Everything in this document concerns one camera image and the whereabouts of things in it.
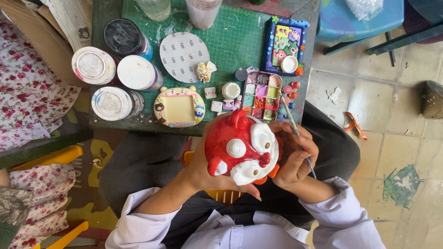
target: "white shirt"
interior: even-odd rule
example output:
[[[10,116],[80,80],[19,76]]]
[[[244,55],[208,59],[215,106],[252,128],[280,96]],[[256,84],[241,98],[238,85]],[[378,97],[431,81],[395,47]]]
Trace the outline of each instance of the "white shirt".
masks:
[[[324,182],[340,193],[324,202],[300,204],[314,216],[319,226],[314,230],[316,249],[385,249],[372,219],[360,207],[352,187],[333,177]],[[128,196],[121,218],[106,241],[106,248],[164,249],[161,243],[172,218],[180,210],[168,214],[130,214],[159,188],[153,187]],[[309,249],[305,244],[307,230],[294,226],[278,214],[256,211],[254,225],[236,225],[228,215],[213,211],[183,245],[183,249]]]

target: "tiled floor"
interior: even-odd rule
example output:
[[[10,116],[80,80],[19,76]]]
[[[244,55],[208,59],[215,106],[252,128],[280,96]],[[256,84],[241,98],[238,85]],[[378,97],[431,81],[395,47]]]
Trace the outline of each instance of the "tiled floor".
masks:
[[[402,34],[402,28],[391,31],[393,38]],[[350,132],[360,147],[361,162],[349,183],[386,247],[441,248],[443,120],[421,116],[419,88],[426,80],[443,83],[443,43],[397,49],[396,67],[391,67],[388,53],[365,53],[384,41],[383,34],[330,56],[322,51],[334,43],[316,43],[307,100],[341,127],[349,122],[344,112],[351,112],[365,131],[367,141],[354,130]],[[342,93],[335,105],[326,93],[336,87]],[[386,197],[385,179],[410,164],[419,180],[398,183],[406,187],[419,183],[416,192],[409,191],[396,201]],[[312,244],[312,232],[307,242]]]

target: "blue clay frame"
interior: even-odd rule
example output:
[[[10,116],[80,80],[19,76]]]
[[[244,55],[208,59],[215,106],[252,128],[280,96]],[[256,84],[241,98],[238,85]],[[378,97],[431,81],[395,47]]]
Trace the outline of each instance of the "blue clay frame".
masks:
[[[300,46],[306,44],[306,32],[309,27],[309,22],[307,21],[296,21],[294,19],[287,19],[283,17],[273,16],[266,22],[266,31],[263,43],[263,58],[261,60],[260,70],[268,73],[278,74],[281,76],[292,76],[296,77],[298,75],[294,73],[284,73],[279,66],[272,65],[272,50],[274,48],[274,32],[277,25],[282,26],[291,26],[301,29],[300,34]],[[302,65],[303,62],[303,53],[304,51],[299,49],[297,54],[297,60],[299,62],[299,66]]]

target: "brush handle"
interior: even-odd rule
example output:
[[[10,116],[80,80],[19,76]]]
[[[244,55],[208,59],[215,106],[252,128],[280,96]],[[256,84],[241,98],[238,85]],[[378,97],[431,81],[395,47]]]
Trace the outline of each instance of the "brush handle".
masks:
[[[294,129],[294,132],[297,136],[300,136],[299,130],[297,129],[297,126],[294,122],[294,119],[292,118],[291,111],[289,110],[288,105],[284,101],[283,97],[280,97],[280,102],[283,104],[284,109],[286,110],[286,117],[289,119],[289,123],[291,123],[292,128]],[[311,168],[312,175],[315,179],[317,179],[317,176],[315,175],[314,168],[311,165],[311,160],[309,160],[309,157],[306,158],[307,163],[309,164],[309,167]]]

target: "red ceramic figurine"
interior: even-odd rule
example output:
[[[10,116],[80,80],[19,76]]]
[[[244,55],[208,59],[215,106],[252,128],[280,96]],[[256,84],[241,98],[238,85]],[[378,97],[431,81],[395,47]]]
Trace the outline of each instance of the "red ceramic figurine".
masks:
[[[262,184],[278,170],[279,143],[269,126],[236,109],[211,127],[205,155],[212,176],[231,176],[237,185]]]

